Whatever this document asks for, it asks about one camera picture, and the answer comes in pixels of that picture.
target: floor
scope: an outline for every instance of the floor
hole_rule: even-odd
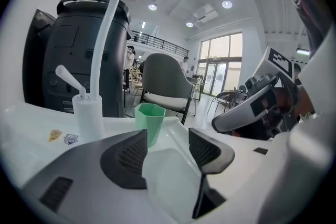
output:
[[[133,89],[131,89],[131,93],[126,93],[126,106],[130,102],[130,98],[134,98]],[[125,111],[125,117],[134,117],[134,107],[137,106],[140,103],[140,95],[141,90],[138,91],[137,95],[134,98],[134,102],[128,105],[127,110]],[[216,110],[217,103],[213,103],[209,113],[207,114],[207,111],[209,109],[210,103],[212,101],[213,97],[210,97],[205,94],[201,94],[201,100],[196,101],[196,116],[194,116],[192,113],[195,112],[195,101],[193,100],[189,107],[189,114],[185,120],[184,126],[187,128],[199,128],[199,129],[211,129],[213,130],[211,126],[211,120],[220,114],[224,112],[224,106],[219,104],[218,108]],[[166,110],[165,116],[176,116],[176,112]],[[182,114],[179,114],[177,116],[180,120],[182,119]]]

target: ceiling light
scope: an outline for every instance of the ceiling light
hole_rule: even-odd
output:
[[[297,49],[296,50],[297,54],[303,54],[303,55],[308,55],[309,56],[309,51],[308,50],[303,50],[303,49]]]
[[[150,10],[156,10],[158,7],[157,7],[155,4],[150,4],[150,5],[148,6],[148,8],[149,8]]]
[[[222,3],[223,8],[232,8],[232,3],[229,0],[225,0]]]

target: railing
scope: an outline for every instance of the railing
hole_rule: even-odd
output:
[[[133,38],[131,40],[135,41],[135,42],[139,42],[142,44],[146,44],[148,46],[152,46],[158,49],[162,49],[165,51],[169,51],[172,52],[173,54],[177,54],[179,56],[187,56],[189,51],[179,47],[178,45],[172,44],[168,41],[165,41],[163,39],[159,39],[157,37],[153,37],[144,33],[137,32],[137,31],[132,31],[133,32]]]

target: chair cushion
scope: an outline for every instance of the chair cushion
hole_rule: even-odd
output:
[[[146,93],[144,99],[148,103],[154,103],[162,106],[165,109],[173,111],[182,111],[187,106],[187,100],[183,98],[172,98],[156,95],[153,93]]]

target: green plastic cup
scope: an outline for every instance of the green plastic cup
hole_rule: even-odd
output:
[[[147,147],[153,146],[159,137],[166,109],[157,104],[139,104],[135,108],[135,125],[138,129],[147,129]]]

